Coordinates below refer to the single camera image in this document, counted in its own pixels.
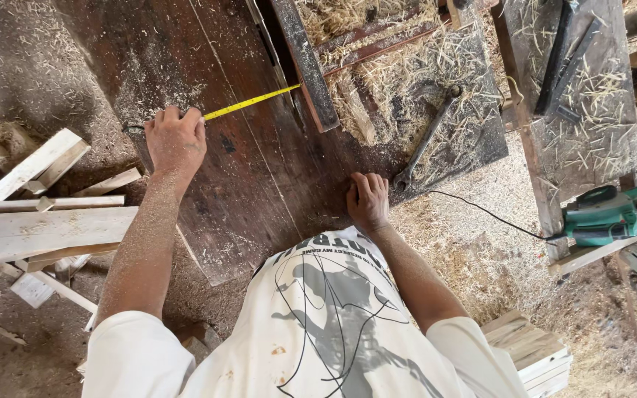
short sleeve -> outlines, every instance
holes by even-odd
[[[125,311],[90,336],[83,398],[176,397],[195,359],[151,314]]]
[[[441,320],[427,330],[427,339],[447,357],[456,374],[479,398],[527,397],[508,353],[493,348],[478,324],[468,317]]]

forearm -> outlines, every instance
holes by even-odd
[[[385,257],[402,300],[422,333],[436,321],[469,315],[437,273],[391,225],[368,233],[368,236]]]
[[[161,319],[171,279],[173,237],[185,186],[155,174],[112,261],[95,324],[122,311],[142,311]]]

sawdust-covered floor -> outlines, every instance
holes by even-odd
[[[0,122],[18,122],[41,138],[72,126],[93,146],[56,188],[64,195],[141,167],[47,1],[0,1]],[[538,222],[517,133],[510,156],[442,187],[532,231]],[[140,181],[119,190],[138,204]],[[570,387],[560,397],[636,397],[637,343],[626,319],[625,294],[613,260],[577,271],[562,285],[546,272],[544,245],[496,223],[477,209],[433,194],[396,207],[392,220],[455,290],[469,312],[488,321],[517,307],[542,329],[560,333],[575,356]],[[111,258],[83,268],[73,288],[99,299]],[[173,280],[164,317],[170,327],[206,320],[221,336],[232,331],[248,277],[210,287],[176,240]],[[34,310],[0,280],[0,327],[28,343],[0,336],[0,397],[77,396],[88,334],[88,313],[54,295]]]

wrench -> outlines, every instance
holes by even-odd
[[[414,170],[414,167],[417,166],[419,159],[422,158],[422,154],[424,154],[424,150],[427,149],[429,142],[432,141],[432,137],[434,137],[434,133],[437,132],[439,123],[444,118],[447,110],[449,110],[451,104],[453,104],[463,93],[464,89],[458,84],[449,87],[449,92],[447,93],[446,98],[444,98],[442,107],[439,109],[434,120],[429,124],[429,128],[422,136],[422,140],[419,142],[419,146],[417,146],[417,149],[412,154],[412,158],[409,159],[407,167],[405,167],[400,174],[397,174],[395,178],[392,179],[392,185],[395,188],[397,188],[400,183],[405,184],[404,191],[407,191],[412,186],[412,170]]]

green power tool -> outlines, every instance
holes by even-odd
[[[602,246],[637,235],[637,187],[625,192],[613,185],[590,190],[562,209],[560,236],[578,246]]]

